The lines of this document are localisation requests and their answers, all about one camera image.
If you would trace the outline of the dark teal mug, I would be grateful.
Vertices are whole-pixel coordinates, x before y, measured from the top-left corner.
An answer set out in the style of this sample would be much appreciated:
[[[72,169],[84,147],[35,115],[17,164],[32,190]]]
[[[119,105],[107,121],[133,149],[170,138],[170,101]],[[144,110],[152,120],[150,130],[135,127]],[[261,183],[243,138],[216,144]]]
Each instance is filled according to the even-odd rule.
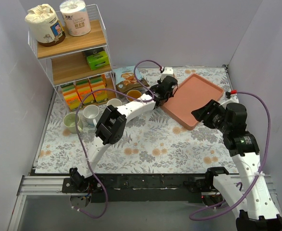
[[[122,105],[122,102],[117,98],[110,99],[106,104],[106,106],[112,106],[114,108],[118,108],[121,105]]]

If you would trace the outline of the green mug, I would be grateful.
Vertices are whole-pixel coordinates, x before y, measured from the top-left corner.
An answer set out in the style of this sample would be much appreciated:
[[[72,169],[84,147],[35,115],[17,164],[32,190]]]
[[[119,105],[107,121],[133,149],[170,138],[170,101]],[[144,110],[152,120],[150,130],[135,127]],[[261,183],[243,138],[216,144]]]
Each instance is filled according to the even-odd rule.
[[[83,122],[79,116],[76,116],[75,113],[69,113],[67,114],[64,119],[64,126],[65,128],[73,134],[77,133],[77,130],[79,132],[83,131]]]

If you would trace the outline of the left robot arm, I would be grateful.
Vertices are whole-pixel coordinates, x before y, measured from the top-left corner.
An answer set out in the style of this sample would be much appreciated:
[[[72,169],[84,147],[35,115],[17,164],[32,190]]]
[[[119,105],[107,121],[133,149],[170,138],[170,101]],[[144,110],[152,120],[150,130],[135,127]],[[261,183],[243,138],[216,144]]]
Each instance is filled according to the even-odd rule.
[[[73,187],[78,192],[83,193],[90,188],[89,177],[97,178],[94,168],[106,150],[122,138],[126,123],[143,113],[162,106],[169,98],[174,96],[174,90],[177,87],[177,79],[173,76],[166,76],[158,80],[156,85],[151,86],[137,100],[118,108],[112,105],[106,107],[95,126],[95,137],[93,144],[90,146],[90,154],[87,154],[79,128],[77,128],[77,135],[85,154],[85,160],[83,160],[81,166],[71,168],[69,176]]]

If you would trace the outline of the light blue mug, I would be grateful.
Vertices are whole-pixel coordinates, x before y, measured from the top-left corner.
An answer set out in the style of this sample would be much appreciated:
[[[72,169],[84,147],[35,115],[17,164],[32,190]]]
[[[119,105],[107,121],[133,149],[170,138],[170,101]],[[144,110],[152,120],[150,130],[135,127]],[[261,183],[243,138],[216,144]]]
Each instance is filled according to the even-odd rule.
[[[99,108],[95,105],[88,105],[83,110],[83,116],[87,123],[91,126],[97,126]]]

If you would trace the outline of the patterned blue mug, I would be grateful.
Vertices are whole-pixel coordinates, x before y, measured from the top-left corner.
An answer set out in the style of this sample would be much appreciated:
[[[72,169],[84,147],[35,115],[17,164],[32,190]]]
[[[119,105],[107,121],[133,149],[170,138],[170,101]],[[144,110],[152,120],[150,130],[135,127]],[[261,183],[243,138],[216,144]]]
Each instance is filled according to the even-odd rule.
[[[139,90],[130,90],[127,92],[126,98],[128,101],[131,102],[131,101],[134,101],[140,98],[141,96],[142,96],[142,93]]]

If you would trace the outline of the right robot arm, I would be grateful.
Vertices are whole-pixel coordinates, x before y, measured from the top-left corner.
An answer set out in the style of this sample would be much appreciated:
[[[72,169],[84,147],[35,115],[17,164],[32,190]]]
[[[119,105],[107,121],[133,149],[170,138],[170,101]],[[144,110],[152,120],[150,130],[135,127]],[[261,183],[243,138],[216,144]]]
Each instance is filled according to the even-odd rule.
[[[239,231],[282,231],[282,216],[275,206],[263,175],[259,147],[246,130],[246,107],[240,103],[226,106],[211,100],[191,114],[199,122],[223,134],[223,142],[235,163],[245,192],[232,183],[223,167],[209,168],[205,187],[218,190],[236,217]]]

